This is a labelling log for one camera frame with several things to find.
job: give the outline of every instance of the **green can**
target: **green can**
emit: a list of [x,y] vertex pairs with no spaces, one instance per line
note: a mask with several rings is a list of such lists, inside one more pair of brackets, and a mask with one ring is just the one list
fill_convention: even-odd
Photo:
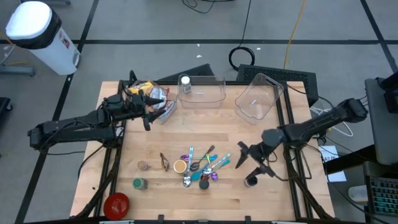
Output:
[[145,190],[148,188],[148,181],[144,178],[135,178],[132,181],[132,186],[138,190]]

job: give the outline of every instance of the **plastic container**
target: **plastic container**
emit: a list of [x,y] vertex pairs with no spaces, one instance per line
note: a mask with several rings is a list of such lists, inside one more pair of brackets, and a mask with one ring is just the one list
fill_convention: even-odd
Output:
[[61,24],[48,5],[27,1],[12,14],[6,34],[13,44],[28,49],[59,75],[70,75],[77,71],[80,52]]
[[259,123],[283,93],[283,86],[258,73],[235,100],[235,113],[251,124]]
[[[185,93],[186,85],[183,77],[189,77],[191,90]],[[178,99],[184,108],[219,108],[225,99],[225,78],[218,80],[215,76],[188,76],[181,74],[178,77]]]
[[169,93],[167,95],[167,102],[165,106],[166,112],[158,117],[156,120],[159,124],[164,124],[173,115],[174,111],[177,109],[177,96],[174,93]]

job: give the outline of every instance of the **wooden table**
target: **wooden table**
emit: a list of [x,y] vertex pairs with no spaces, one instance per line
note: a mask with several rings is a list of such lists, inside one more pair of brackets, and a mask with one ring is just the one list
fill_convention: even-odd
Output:
[[[289,84],[305,91],[302,82]],[[104,97],[115,94],[117,87],[117,82],[103,82],[98,104]],[[171,92],[177,92],[176,86],[168,87]],[[279,125],[275,106],[258,125],[249,124],[234,112],[234,101],[244,89],[245,86],[226,86],[225,101],[217,109],[185,109],[179,102],[172,117],[163,125],[155,122],[149,132],[144,131],[141,119],[127,122],[116,187],[117,192],[129,197],[130,209],[125,219],[156,220],[158,215],[163,214],[166,220],[243,220],[245,215],[250,215],[252,220],[295,220],[289,182],[259,175],[259,183],[247,188],[243,180],[256,167],[256,163],[249,158],[239,169],[234,168],[239,158],[238,141],[243,141],[248,146],[257,144],[261,141],[264,129]],[[289,90],[289,95],[295,122],[310,119],[306,96],[293,90]],[[318,147],[315,140],[309,144]],[[168,172],[161,168],[160,152],[172,165],[182,154],[188,154],[191,145],[195,148],[194,155],[198,157],[211,145],[215,146],[213,153],[219,158],[229,152],[233,154],[230,157],[231,163],[218,171],[219,180],[210,180],[208,190],[199,189],[198,182],[185,188],[182,176],[175,173],[172,166]],[[85,157],[99,146],[98,142],[89,142]],[[283,146],[275,150],[278,160],[271,167],[278,175],[287,178],[282,151]],[[312,179],[307,180],[308,189],[326,212],[334,216],[320,154],[310,147],[304,148],[303,153],[312,173]],[[71,215],[80,212],[98,188],[104,154],[103,149],[82,168]],[[140,171],[137,168],[137,163],[141,160],[148,163],[149,170]],[[134,189],[132,180],[135,177],[147,179],[148,189]],[[299,188],[297,192],[301,214],[305,217]]]

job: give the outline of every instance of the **colorful utensil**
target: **colorful utensil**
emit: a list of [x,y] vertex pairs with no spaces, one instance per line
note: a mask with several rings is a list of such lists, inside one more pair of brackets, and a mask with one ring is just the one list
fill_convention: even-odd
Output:
[[202,159],[204,159],[205,157],[208,157],[209,153],[211,153],[212,150],[213,150],[214,148],[215,148],[214,146],[210,146],[209,150],[207,150],[207,152],[205,153],[205,155],[204,155],[198,162],[194,162],[194,163],[190,166],[190,169],[191,169],[192,171],[198,170],[199,167],[200,167],[200,161],[202,161]]
[[[184,160],[185,162],[188,162],[189,155],[182,155],[182,156],[180,156],[180,159]],[[198,160],[198,159],[201,159],[201,158],[199,158],[199,157],[192,158],[192,160]],[[211,161],[215,161],[216,159],[217,159],[217,154],[210,156]]]
[[199,171],[194,172],[194,173],[191,175],[191,180],[193,180],[193,181],[200,180],[201,173],[202,173],[208,166],[209,166],[209,164],[206,164],[202,169],[200,169]]
[[218,166],[218,164],[224,162],[224,160],[226,160],[231,155],[232,155],[232,153],[228,153],[227,155],[225,155],[222,159],[220,159],[218,162],[216,162],[216,164],[214,164],[212,167],[209,167],[209,168],[205,169],[203,171],[203,174],[210,175],[213,172],[213,168],[214,167],[216,167],[216,166]]
[[219,166],[219,167],[217,167],[217,168],[215,168],[215,169],[213,170],[213,172],[211,173],[211,178],[212,178],[213,180],[217,180],[217,179],[218,179],[218,175],[217,175],[216,171],[217,171],[219,168],[225,166],[226,164],[229,164],[229,159],[227,159],[224,163],[222,163],[221,166]]
[[193,157],[193,146],[191,146],[191,148],[189,149],[188,166],[187,166],[187,169],[184,172],[184,177],[183,177],[184,187],[189,187],[192,184],[191,177],[189,176],[189,167],[191,167],[192,157]]

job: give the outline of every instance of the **paper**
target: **paper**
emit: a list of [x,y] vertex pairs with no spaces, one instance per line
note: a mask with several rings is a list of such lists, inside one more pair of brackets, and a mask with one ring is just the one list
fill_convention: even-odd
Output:
[[[319,150],[321,151],[323,160],[325,160],[325,162],[328,162],[330,160],[338,158],[336,146],[319,146]],[[336,172],[334,174],[329,174],[328,177],[329,177],[330,182],[346,182],[347,181],[344,171]]]

